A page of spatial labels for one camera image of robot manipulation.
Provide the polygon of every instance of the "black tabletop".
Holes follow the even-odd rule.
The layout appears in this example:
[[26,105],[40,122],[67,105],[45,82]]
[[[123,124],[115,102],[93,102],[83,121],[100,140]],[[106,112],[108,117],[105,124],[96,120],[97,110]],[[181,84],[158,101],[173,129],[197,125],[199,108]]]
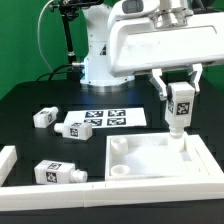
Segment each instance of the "black tabletop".
[[[185,75],[169,74],[165,82],[183,81]],[[88,172],[88,181],[103,181],[108,135],[167,132],[165,102],[145,77],[120,92],[83,91],[78,82],[26,82],[15,86],[0,101],[0,148],[16,145],[18,161],[3,186],[35,185],[34,167],[43,159],[74,162]],[[204,78],[195,98],[188,134],[199,134],[224,170],[224,94]],[[143,107],[147,126],[94,129],[87,141],[62,138],[54,124],[34,128],[33,115],[44,107],[59,108],[56,122],[68,111]],[[224,200],[187,201],[97,208],[1,212],[0,223],[223,223]]]

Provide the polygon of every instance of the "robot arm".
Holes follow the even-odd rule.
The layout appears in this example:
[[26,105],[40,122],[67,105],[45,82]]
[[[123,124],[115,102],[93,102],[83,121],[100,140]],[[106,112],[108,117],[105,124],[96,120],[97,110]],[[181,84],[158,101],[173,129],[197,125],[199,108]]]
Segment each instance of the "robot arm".
[[[117,3],[111,14],[114,20],[110,19],[108,25],[111,74],[149,74],[160,99],[167,100],[165,119],[170,126],[170,145],[179,150],[184,147],[184,128],[190,126],[194,96],[200,92],[203,66],[224,63],[224,13],[193,15],[187,3],[160,0],[147,16],[136,14],[131,19],[115,16],[113,10],[122,4]],[[116,21],[111,29],[110,21]],[[190,83],[167,87],[162,72],[180,69],[188,69]]]

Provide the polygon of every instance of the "black cable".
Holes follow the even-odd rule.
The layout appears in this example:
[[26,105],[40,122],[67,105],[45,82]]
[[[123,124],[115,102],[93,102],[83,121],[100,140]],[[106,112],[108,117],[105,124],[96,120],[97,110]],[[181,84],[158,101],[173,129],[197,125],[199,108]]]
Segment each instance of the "black cable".
[[[47,74],[44,74],[44,75],[41,75],[39,76],[36,81],[38,82],[40,79],[42,79],[43,77],[45,76],[50,76],[52,73],[47,73]],[[54,75],[57,75],[57,74],[66,74],[66,72],[55,72]]]
[[197,5],[201,8],[201,9],[205,9],[204,4],[202,3],[201,0],[196,0]]
[[48,81],[51,81],[52,77],[54,76],[55,73],[57,73],[59,70],[67,67],[72,67],[72,64],[66,64],[66,65],[61,65],[54,69],[54,71],[50,74],[50,77],[48,78]]

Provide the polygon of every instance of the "green background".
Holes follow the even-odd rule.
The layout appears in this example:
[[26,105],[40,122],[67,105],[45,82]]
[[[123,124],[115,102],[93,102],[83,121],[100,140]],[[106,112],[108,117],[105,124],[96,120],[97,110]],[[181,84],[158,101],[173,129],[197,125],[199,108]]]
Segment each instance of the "green background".
[[[115,0],[105,3],[112,6]],[[47,0],[4,1],[0,14],[0,99],[16,84],[36,80],[50,70],[40,57],[37,45],[39,14]],[[215,8],[224,8],[223,0],[216,0]],[[87,54],[85,20],[81,16],[70,23],[74,50],[79,57]],[[53,68],[67,63],[67,48],[61,16],[56,10],[45,11],[41,25],[43,52]],[[224,66],[206,68],[204,76],[224,91]]]

